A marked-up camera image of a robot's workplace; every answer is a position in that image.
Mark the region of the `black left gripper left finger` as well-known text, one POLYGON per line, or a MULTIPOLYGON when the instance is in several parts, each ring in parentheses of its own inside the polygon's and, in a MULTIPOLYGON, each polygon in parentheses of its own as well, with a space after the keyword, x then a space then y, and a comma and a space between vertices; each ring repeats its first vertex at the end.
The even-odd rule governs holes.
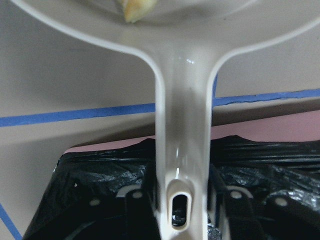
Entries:
POLYGON ((158 240, 152 164, 72 164, 56 169, 27 240, 158 240))

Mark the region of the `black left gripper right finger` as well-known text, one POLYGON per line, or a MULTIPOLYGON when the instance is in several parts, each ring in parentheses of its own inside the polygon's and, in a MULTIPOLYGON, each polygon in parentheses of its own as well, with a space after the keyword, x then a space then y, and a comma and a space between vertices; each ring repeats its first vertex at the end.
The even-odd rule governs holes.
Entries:
POLYGON ((209 166, 208 232, 219 240, 317 240, 320 176, 273 164, 209 166))

